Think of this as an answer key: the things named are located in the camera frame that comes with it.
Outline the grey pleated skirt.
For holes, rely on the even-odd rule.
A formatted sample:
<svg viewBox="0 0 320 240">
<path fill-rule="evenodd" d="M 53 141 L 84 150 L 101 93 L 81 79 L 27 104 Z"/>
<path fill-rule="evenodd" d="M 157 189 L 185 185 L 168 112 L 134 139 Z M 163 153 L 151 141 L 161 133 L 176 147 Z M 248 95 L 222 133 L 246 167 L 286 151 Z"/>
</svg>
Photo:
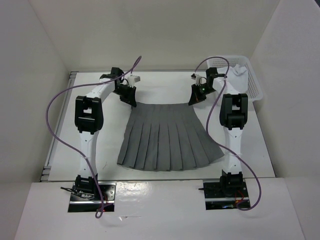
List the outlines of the grey pleated skirt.
<svg viewBox="0 0 320 240">
<path fill-rule="evenodd" d="M 188 171 L 224 156 L 187 103 L 132 107 L 117 164 L 149 172 Z"/>
</svg>

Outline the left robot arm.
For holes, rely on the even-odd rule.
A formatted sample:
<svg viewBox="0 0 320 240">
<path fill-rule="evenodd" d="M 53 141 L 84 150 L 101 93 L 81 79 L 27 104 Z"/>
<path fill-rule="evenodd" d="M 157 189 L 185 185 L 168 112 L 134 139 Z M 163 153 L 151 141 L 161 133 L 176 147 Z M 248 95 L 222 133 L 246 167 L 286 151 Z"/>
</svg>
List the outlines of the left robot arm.
<svg viewBox="0 0 320 240">
<path fill-rule="evenodd" d="M 80 136 L 80 167 L 75 179 L 75 192 L 93 200 L 100 197 L 100 187 L 96 183 L 98 172 L 96 167 L 96 147 L 100 130 L 104 124 L 103 102 L 114 93 L 124 103 L 136 107 L 136 87 L 139 76 L 130 74 L 125 77 L 123 70 L 112 67 L 111 72 L 101 75 L 99 85 L 86 95 L 75 99 L 74 123 Z"/>
</svg>

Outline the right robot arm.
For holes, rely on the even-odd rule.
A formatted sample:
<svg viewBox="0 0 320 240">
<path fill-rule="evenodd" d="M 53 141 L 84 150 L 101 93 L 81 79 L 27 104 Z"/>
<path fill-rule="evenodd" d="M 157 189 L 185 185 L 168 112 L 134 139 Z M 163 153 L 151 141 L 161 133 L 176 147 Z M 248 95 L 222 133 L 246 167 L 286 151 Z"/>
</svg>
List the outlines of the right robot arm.
<svg viewBox="0 0 320 240">
<path fill-rule="evenodd" d="M 239 73 L 226 69 L 219 73 L 216 67 L 210 67 L 202 77 L 191 75 L 195 83 L 191 86 L 189 105 L 203 102 L 207 95 L 218 92 L 214 104 L 219 104 L 219 122 L 225 134 L 225 144 L 218 144 L 226 150 L 222 174 L 219 179 L 219 192 L 225 197 L 237 194 L 244 185 L 241 166 L 241 140 L 248 121 L 249 97 L 246 94 L 248 81 L 243 81 Z"/>
</svg>

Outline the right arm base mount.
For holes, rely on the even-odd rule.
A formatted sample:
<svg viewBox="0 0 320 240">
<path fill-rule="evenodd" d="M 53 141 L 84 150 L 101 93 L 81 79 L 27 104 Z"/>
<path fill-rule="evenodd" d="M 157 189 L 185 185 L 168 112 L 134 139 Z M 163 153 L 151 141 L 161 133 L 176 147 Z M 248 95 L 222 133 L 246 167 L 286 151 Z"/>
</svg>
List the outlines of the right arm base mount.
<svg viewBox="0 0 320 240">
<path fill-rule="evenodd" d="M 245 182 L 240 187 L 223 189 L 218 181 L 203 181 L 199 190 L 204 193 L 206 210 L 236 209 L 237 204 L 241 209 L 251 207 Z"/>
</svg>

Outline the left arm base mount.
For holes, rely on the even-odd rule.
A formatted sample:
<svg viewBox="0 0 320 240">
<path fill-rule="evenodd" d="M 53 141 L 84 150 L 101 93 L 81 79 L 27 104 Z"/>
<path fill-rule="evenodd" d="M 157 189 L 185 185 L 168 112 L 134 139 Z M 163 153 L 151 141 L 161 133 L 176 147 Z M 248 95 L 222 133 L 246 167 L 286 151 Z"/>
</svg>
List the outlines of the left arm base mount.
<svg viewBox="0 0 320 240">
<path fill-rule="evenodd" d="M 115 210 L 115 198 L 116 198 L 116 186 L 115 182 L 100 182 L 100 189 L 102 191 L 104 208 L 103 212 L 114 212 Z M 88 213 L 96 212 L 102 207 L 101 198 L 97 193 L 84 193 L 76 192 L 76 187 L 60 187 L 70 193 L 68 212 L 69 213 Z"/>
</svg>

